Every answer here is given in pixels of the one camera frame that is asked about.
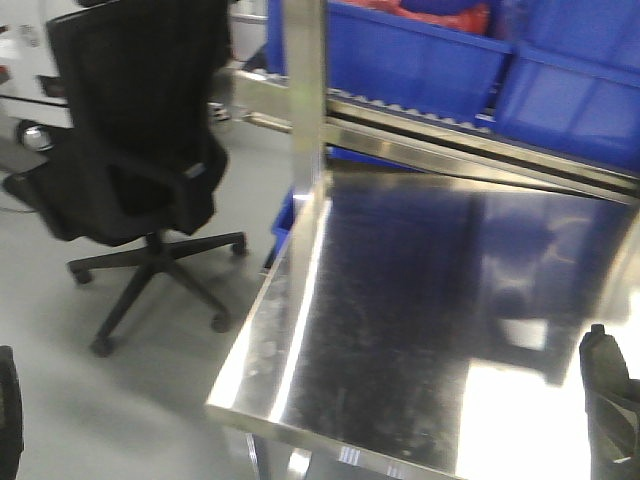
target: white vehicle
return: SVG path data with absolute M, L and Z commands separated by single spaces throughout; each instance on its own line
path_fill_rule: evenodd
M 49 20 L 103 3 L 97 0 L 0 0 L 0 103 L 21 120 L 16 139 L 46 150 L 40 125 L 71 128 L 58 70 L 49 45 Z

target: chair base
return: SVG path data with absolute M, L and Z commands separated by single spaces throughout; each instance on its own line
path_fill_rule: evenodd
M 245 255 L 247 253 L 247 240 L 244 233 L 229 233 L 168 244 L 162 241 L 159 232 L 154 232 L 145 236 L 145 242 L 145 247 L 137 250 L 84 258 L 67 264 L 71 274 L 79 284 L 91 282 L 93 279 L 91 270 L 138 267 L 91 344 L 91 350 L 99 357 L 111 355 L 115 347 L 111 333 L 120 324 L 133 302 L 140 296 L 146 285 L 157 273 L 170 275 L 200 300 L 211 306 L 216 312 L 211 323 L 216 332 L 226 332 L 231 326 L 229 312 L 224 304 L 195 280 L 176 260 L 225 245 L 231 245 L 231 250 L 235 255 Z

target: table leg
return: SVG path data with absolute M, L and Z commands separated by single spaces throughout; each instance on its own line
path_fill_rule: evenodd
M 271 480 L 267 442 L 262 437 L 233 428 L 224 429 L 229 455 L 241 480 Z

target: metal post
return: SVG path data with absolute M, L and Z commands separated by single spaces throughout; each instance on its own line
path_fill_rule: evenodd
M 224 434 L 237 478 L 243 480 L 271 479 L 265 439 L 231 427 L 225 427 Z
M 300 206 L 324 167 L 326 0 L 284 0 L 293 124 L 293 193 Z

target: cable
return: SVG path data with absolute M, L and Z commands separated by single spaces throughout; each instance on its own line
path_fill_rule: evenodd
M 0 207 L 0 213 L 36 213 L 35 210 L 17 210 L 15 208 Z

